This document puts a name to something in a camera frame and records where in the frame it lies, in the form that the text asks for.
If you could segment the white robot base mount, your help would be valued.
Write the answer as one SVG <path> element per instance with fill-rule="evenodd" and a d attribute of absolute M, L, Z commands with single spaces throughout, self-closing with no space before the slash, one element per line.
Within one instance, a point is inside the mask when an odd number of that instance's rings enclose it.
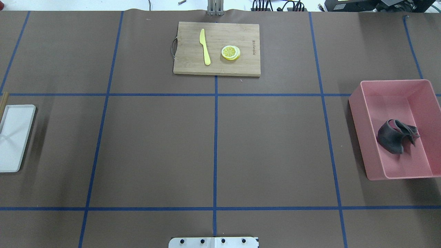
<path fill-rule="evenodd" d="M 256 237 L 175 237 L 169 248 L 258 248 Z"/>

